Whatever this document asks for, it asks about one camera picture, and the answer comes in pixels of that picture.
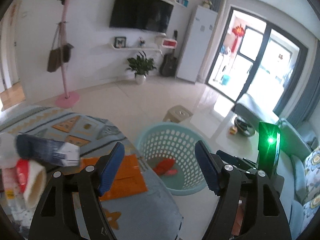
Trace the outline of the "navy white milk carton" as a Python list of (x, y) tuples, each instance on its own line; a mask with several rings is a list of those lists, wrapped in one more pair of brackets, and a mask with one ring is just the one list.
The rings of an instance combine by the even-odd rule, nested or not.
[(32, 159), (62, 167), (79, 165), (80, 147), (69, 142), (19, 134), (15, 145), (22, 159)]

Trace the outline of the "orange snack wrapper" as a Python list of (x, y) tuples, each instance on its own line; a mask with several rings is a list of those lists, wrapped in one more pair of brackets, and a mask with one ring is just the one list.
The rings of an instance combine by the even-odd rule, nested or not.
[(124, 198), (147, 191), (148, 189), (140, 171), (136, 155), (126, 155), (121, 162), (111, 189), (100, 197), (99, 200), (107, 201)]

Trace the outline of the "red trash in basket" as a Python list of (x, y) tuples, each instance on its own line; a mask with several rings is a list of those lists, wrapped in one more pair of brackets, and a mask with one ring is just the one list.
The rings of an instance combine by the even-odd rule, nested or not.
[(163, 159), (153, 168), (153, 171), (158, 176), (174, 176), (178, 173), (178, 170), (173, 168), (174, 165), (175, 159)]

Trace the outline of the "grey green sofa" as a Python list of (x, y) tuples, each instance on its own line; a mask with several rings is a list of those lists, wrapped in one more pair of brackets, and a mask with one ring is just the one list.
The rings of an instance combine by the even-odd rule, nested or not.
[(303, 232), (303, 205), (306, 197), (304, 161), (318, 146), (310, 147), (289, 121), (277, 117), (267, 108), (261, 108), (248, 94), (244, 94), (235, 103), (232, 111), (247, 120), (255, 130), (258, 130), (261, 121), (279, 127), (281, 141), (277, 172), (284, 177), (280, 201), (289, 221), (292, 239), (297, 239)]

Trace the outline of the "pink snack package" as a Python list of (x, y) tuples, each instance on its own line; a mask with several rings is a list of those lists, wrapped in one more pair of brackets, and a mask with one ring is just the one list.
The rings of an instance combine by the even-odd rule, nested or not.
[(10, 207), (11, 214), (16, 221), (23, 219), (25, 204), (23, 194), (18, 184), (16, 168), (2, 169), (2, 181), (7, 204)]

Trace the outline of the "red white paper cup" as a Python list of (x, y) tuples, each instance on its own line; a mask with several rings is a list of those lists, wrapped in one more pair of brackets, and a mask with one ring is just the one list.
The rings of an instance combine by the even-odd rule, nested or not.
[(16, 172), (25, 206), (33, 209), (37, 206), (46, 187), (46, 169), (34, 160), (19, 159), (16, 164)]

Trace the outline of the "floral cushion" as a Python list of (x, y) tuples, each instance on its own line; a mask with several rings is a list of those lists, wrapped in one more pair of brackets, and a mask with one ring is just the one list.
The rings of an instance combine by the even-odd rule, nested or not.
[(319, 146), (305, 159), (306, 197), (302, 231), (310, 224), (319, 209), (320, 151)]

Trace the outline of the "grey blue curtain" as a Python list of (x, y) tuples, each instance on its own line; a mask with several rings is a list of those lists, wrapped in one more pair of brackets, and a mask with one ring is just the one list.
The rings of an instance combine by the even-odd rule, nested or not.
[(308, 49), (303, 65), (294, 70), (293, 80), (285, 89), (275, 114), (293, 126), (309, 120), (319, 102), (319, 39)]

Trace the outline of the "sliding glass door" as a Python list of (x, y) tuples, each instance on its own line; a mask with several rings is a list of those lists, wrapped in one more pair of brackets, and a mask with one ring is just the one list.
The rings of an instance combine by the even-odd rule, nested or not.
[[(240, 24), (245, 35), (232, 53), (232, 29)], [(275, 113), (307, 52), (304, 44), (279, 26), (231, 7), (206, 83), (231, 102), (248, 94), (260, 107)]]

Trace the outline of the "beige plastic stool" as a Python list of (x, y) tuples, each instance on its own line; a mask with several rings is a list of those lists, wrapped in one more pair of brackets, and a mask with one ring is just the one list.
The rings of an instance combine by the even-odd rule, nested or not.
[(167, 111), (163, 121), (180, 123), (191, 116), (193, 116), (193, 113), (187, 108), (183, 107), (182, 105), (176, 105)]

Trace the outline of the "teal plastic laundry basket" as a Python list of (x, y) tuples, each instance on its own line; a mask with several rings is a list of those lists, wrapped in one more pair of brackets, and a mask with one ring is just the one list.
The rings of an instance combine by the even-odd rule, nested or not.
[(174, 122), (159, 122), (148, 127), (137, 139), (136, 149), (151, 168), (164, 159), (174, 159), (176, 173), (161, 175), (171, 194), (187, 196), (203, 190), (207, 184), (195, 157), (195, 144), (208, 142), (197, 132)]

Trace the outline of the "red chinese knot decoration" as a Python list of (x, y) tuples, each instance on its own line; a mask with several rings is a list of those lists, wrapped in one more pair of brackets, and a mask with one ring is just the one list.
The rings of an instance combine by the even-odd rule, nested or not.
[(236, 49), (236, 45), (238, 42), (238, 39), (240, 37), (243, 37), (245, 35), (245, 29), (242, 27), (242, 25), (237, 25), (236, 27), (234, 27), (232, 29), (232, 33), (235, 35), (235, 39), (231, 48), (231, 52), (234, 53), (235, 49)]

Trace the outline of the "white tall cabinet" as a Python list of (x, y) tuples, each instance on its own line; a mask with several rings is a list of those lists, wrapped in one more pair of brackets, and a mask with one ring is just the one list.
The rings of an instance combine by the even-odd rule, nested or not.
[(176, 77), (195, 83), (211, 39), (217, 12), (197, 6), (192, 14), (186, 33)]

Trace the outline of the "pink coat rack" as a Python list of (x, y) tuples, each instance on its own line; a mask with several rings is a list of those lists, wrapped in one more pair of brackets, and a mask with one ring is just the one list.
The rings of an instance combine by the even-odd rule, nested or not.
[(55, 104), (57, 107), (68, 109), (73, 107), (80, 99), (80, 95), (77, 92), (70, 92), (67, 86), (67, 59), (71, 55), (71, 48), (69, 49), (66, 35), (66, 23), (67, 23), (67, 10), (70, 0), (65, 0), (62, 18), (60, 23), (60, 53), (61, 53), (61, 74), (63, 83), (63, 94), (61, 94)]

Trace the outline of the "black guitar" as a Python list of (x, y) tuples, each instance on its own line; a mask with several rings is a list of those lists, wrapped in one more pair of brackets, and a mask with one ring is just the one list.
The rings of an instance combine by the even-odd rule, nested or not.
[[(177, 41), (177, 37), (178, 31), (174, 30), (173, 39)], [(159, 73), (163, 77), (173, 77), (176, 73), (177, 58), (175, 57), (175, 49), (163, 56), (163, 62), (159, 69)]]

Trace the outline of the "potted green plant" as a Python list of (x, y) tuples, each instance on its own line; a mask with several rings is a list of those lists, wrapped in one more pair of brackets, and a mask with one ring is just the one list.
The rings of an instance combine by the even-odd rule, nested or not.
[(134, 72), (137, 85), (143, 85), (149, 72), (156, 70), (153, 58), (147, 57), (144, 51), (139, 51), (136, 57), (127, 58), (126, 70)]

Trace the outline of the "brown tote bag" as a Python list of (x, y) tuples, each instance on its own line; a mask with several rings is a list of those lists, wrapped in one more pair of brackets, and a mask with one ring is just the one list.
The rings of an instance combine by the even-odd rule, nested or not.
[(52, 47), (49, 53), (47, 72), (56, 72), (61, 67), (61, 23), (57, 24)]

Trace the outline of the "small black bag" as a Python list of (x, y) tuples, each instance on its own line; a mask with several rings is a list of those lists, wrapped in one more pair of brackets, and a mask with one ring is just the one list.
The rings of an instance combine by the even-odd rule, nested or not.
[(62, 60), (64, 63), (69, 62), (73, 48), (74, 48), (74, 46), (71, 45), (70, 43), (63, 45), (63, 47), (62, 47)]

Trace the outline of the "red white wall box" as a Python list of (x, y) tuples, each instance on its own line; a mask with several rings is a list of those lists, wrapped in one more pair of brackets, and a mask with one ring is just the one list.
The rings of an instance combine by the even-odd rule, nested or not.
[(177, 41), (175, 39), (164, 38), (161, 42), (163, 48), (175, 49), (177, 47)]

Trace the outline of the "white wall shelf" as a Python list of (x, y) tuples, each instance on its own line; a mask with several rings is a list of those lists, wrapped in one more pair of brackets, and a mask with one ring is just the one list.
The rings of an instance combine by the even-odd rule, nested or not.
[(122, 48), (116, 48), (113, 44), (107, 43), (106, 44), (108, 48), (114, 50), (114, 51), (153, 51), (155, 53), (159, 53), (163, 55), (163, 52), (159, 48), (151, 48), (151, 47), (122, 47)]

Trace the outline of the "butterfly picture frame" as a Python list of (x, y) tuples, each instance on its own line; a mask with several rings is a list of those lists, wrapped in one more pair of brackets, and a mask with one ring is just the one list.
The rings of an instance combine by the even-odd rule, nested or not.
[(118, 36), (114, 38), (114, 47), (115, 48), (125, 48), (126, 47), (126, 37)]

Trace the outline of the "wall mounted black television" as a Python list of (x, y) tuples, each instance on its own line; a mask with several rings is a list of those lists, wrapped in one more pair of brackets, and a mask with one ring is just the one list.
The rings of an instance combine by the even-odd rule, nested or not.
[(115, 0), (109, 27), (164, 34), (173, 8), (163, 0)]

